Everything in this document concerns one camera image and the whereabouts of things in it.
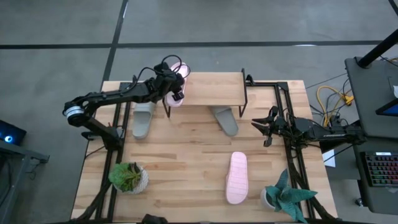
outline desk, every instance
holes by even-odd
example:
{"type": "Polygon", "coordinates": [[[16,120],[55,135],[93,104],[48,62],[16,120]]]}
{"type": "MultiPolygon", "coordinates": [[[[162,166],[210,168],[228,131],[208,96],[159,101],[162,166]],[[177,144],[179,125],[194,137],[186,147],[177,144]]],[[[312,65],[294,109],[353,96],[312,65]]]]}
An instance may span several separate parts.
{"type": "MultiPolygon", "coordinates": [[[[116,90],[119,83],[104,82],[103,91],[116,90]]],[[[295,115],[312,118],[304,82],[288,83],[295,115]]],[[[160,102],[148,137],[135,140],[130,129],[131,110],[123,161],[136,161],[145,167],[150,181],[139,195],[117,194],[114,222],[140,222],[147,213],[165,217],[169,222],[291,221],[287,214],[262,207],[259,200],[264,186],[274,185],[287,168],[282,138],[275,136],[273,145],[264,148],[264,137],[250,124],[252,118],[266,117],[273,105],[276,105],[273,88],[248,87],[248,105],[243,117],[239,119],[238,109],[232,108],[239,126],[234,137],[222,132],[206,106],[173,108],[168,119],[160,102]],[[224,192],[229,158],[234,151],[241,151],[248,158],[249,193],[239,205],[228,204],[224,192]]],[[[104,124],[112,122],[114,109],[114,105],[99,108],[96,119],[104,124]]],[[[87,153],[102,145],[100,140],[90,142],[87,153]]],[[[72,218],[81,215],[98,193],[105,157],[106,151],[102,150],[85,161],[72,218]]],[[[326,210],[337,217],[321,151],[308,147],[303,150],[303,158],[310,188],[318,192],[317,199],[326,210]]],[[[103,214],[108,210],[109,192],[103,214]]]]}
{"type": "Polygon", "coordinates": [[[395,99],[392,85],[398,85],[397,67],[388,62],[375,60],[367,69],[358,66],[354,58],[345,60],[348,78],[351,83],[361,127],[368,141],[354,146],[356,163],[361,180],[359,188],[362,200],[370,211],[398,215],[393,206],[398,200],[397,194],[384,187],[370,187],[363,168],[360,152],[397,152],[398,118],[381,116],[376,110],[395,99]]]}

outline wooden tabletop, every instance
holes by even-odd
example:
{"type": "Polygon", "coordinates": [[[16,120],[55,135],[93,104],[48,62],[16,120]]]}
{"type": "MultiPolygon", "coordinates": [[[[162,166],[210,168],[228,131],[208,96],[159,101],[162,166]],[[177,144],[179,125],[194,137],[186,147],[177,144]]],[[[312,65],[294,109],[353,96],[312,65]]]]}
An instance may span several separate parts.
{"type": "MultiPolygon", "coordinates": [[[[303,81],[287,82],[294,114],[312,118],[303,81]]],[[[103,91],[116,90],[119,83],[104,82],[103,91]]],[[[169,222],[291,221],[287,214],[273,212],[260,203],[261,190],[275,185],[287,168],[282,138],[275,136],[273,145],[264,148],[264,137],[250,124],[252,118],[266,117],[273,105],[276,105],[273,88],[248,87],[248,107],[243,117],[239,118],[238,109],[232,107],[239,133],[228,137],[206,106],[174,108],[168,119],[159,102],[149,135],[140,141],[132,136],[134,110],[131,110],[123,161],[142,165],[150,181],[139,195],[117,194],[114,222],[140,222],[147,213],[165,217],[169,222]],[[230,205],[225,199],[225,178],[234,151],[241,151],[248,158],[249,194],[239,205],[230,205]]],[[[111,123],[114,108],[114,105],[101,107],[96,119],[111,123]]],[[[100,140],[90,142],[87,153],[102,145],[100,140]]],[[[86,159],[72,218],[81,215],[98,193],[105,157],[106,150],[102,150],[86,159]]],[[[318,192],[316,197],[326,210],[337,217],[319,148],[304,149],[303,157],[310,188],[318,192]]],[[[109,192],[103,214],[108,210],[108,200],[109,192]]]]}

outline plant pot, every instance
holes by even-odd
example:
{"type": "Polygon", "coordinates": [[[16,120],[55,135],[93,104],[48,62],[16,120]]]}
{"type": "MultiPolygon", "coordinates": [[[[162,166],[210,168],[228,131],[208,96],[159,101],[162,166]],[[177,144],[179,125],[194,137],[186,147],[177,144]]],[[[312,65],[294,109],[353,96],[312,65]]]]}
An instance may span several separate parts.
{"type": "Polygon", "coordinates": [[[263,190],[261,191],[260,199],[263,206],[275,209],[275,206],[272,205],[272,199],[270,196],[267,195],[267,190],[265,188],[263,188],[263,190]]]}
{"type": "Polygon", "coordinates": [[[144,170],[144,168],[142,168],[141,166],[137,165],[138,168],[141,170],[141,180],[139,181],[139,184],[137,187],[135,187],[133,190],[129,190],[129,191],[125,191],[122,192],[122,190],[120,190],[117,186],[113,185],[113,187],[122,192],[122,193],[127,193],[127,194],[139,194],[142,191],[144,191],[147,186],[148,186],[148,181],[149,181],[149,177],[148,177],[148,173],[146,170],[144,170]]]}

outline gray slipper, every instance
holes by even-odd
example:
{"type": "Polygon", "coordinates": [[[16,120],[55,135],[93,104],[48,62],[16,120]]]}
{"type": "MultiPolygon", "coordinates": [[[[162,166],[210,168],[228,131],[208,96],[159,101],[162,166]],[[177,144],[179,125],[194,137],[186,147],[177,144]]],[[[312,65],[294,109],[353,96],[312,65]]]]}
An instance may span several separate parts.
{"type": "Polygon", "coordinates": [[[155,103],[137,103],[132,112],[132,135],[136,139],[144,139],[149,132],[150,121],[155,110],[155,103]]]}
{"type": "Polygon", "coordinates": [[[238,133],[238,125],[229,106],[211,106],[210,110],[226,135],[235,136],[238,133]]]}

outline slipper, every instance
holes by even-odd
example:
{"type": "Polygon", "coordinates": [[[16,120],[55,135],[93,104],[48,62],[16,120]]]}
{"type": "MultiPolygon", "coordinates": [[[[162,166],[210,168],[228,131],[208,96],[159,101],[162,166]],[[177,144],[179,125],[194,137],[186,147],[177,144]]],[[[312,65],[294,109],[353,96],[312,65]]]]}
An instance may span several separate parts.
{"type": "Polygon", "coordinates": [[[235,136],[238,133],[239,128],[229,106],[211,106],[210,110],[227,136],[235,136]]]}
{"type": "MultiPolygon", "coordinates": [[[[177,62],[174,65],[172,65],[170,67],[171,71],[177,70],[178,66],[180,66],[180,62],[177,62]]],[[[184,85],[181,86],[182,90],[180,91],[180,93],[182,93],[182,95],[185,93],[185,85],[186,85],[186,82],[187,82],[187,77],[189,75],[189,72],[190,71],[189,71],[189,68],[188,68],[187,64],[182,62],[180,70],[177,72],[177,73],[181,74],[182,78],[184,78],[184,81],[185,81],[184,85]]],[[[167,104],[169,106],[171,106],[171,107],[179,107],[179,106],[181,106],[183,99],[176,101],[176,100],[174,100],[173,96],[174,96],[173,92],[169,92],[167,94],[167,96],[166,96],[167,104]]]]}
{"type": "Polygon", "coordinates": [[[248,196],[248,160],[242,152],[232,153],[225,192],[227,201],[233,205],[243,202],[248,196]]]}
{"type": "Polygon", "coordinates": [[[144,139],[149,132],[150,121],[155,110],[155,103],[137,103],[132,120],[132,135],[136,139],[144,139]]]}

